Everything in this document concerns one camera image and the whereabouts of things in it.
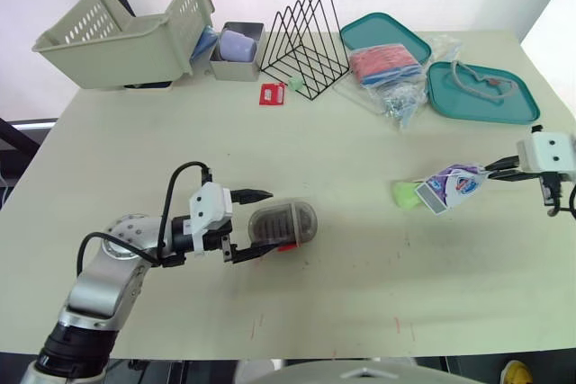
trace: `plastic basket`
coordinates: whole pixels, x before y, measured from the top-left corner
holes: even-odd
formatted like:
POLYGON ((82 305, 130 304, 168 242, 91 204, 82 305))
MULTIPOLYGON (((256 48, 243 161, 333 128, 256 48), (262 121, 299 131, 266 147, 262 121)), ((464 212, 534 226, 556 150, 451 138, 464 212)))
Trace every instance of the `plastic basket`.
POLYGON ((190 56, 212 0, 173 0, 165 13, 133 17, 118 0, 80 0, 32 48, 83 88, 173 81, 190 56))

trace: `wire file organizer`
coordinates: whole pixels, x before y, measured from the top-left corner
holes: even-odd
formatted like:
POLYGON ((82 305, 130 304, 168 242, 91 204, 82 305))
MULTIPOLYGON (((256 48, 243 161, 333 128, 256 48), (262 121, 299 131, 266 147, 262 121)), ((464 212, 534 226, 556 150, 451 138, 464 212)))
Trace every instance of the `wire file organizer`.
POLYGON ((278 11, 261 69, 286 84, 301 77, 296 91, 311 101, 348 72, 334 1, 298 0, 278 11))

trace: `teal tray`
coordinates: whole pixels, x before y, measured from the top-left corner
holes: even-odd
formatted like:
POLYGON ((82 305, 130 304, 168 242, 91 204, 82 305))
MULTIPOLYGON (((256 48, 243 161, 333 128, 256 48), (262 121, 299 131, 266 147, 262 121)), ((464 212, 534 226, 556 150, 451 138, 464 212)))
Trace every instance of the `teal tray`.
MULTIPOLYGON (((433 63, 427 72, 428 97, 432 107, 440 114, 468 121, 495 121, 526 125, 540 117, 540 110, 522 79, 511 72, 491 67, 467 65, 482 76, 501 76, 516 82, 517 94, 489 100, 466 92, 455 84, 450 62, 433 63)), ((484 93, 498 95, 499 91, 486 82, 478 82, 465 70, 459 69, 458 78, 463 85, 484 93)))
POLYGON ((349 49, 400 43, 420 65, 424 65, 432 54, 432 49, 425 41, 387 13, 369 13, 344 26, 340 35, 349 49))

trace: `metal container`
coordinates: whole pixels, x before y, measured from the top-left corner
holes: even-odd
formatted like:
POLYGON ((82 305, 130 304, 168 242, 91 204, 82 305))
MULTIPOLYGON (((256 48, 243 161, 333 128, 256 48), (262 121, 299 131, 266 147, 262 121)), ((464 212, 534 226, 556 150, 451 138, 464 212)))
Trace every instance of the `metal container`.
POLYGON ((264 54, 266 34, 261 22, 226 22, 222 31, 237 31, 256 41, 256 54, 251 62, 229 62, 220 56, 220 43, 217 43, 210 56, 210 66, 218 80, 256 81, 264 54))

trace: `table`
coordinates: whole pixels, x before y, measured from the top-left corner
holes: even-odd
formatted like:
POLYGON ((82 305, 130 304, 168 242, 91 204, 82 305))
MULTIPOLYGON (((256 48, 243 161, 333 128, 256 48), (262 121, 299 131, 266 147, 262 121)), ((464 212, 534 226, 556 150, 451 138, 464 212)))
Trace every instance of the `table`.
MULTIPOLYGON (((576 123, 508 31, 454 33, 462 60, 522 77, 547 130, 576 123)), ((269 81, 265 75, 261 82, 269 81)), ((427 107, 403 133, 327 90, 259 107, 259 85, 196 74, 163 91, 80 91, 5 210, 0 350, 36 353, 56 322, 82 237, 157 215, 188 160, 230 189, 317 211, 305 247, 224 264, 220 252, 153 269, 115 357, 330 358, 544 350, 576 345, 576 224, 548 218, 537 181, 488 182, 442 217, 395 207, 391 184, 455 162, 514 155, 529 127, 457 121, 427 107)), ((199 185, 176 184, 171 214, 199 185)), ((245 246, 251 213, 236 206, 245 246)))

